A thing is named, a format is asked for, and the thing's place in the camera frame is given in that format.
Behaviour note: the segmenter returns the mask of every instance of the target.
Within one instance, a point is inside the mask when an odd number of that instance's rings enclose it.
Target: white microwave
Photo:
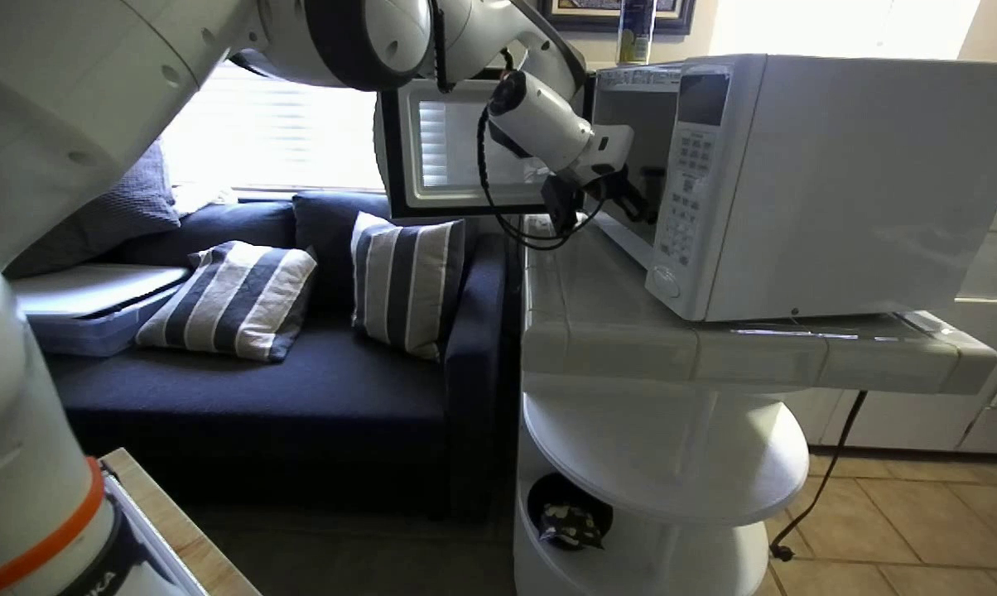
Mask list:
[[[997,63],[698,55],[595,74],[588,115],[656,205],[601,227],[684,320],[945,304],[997,213]]]

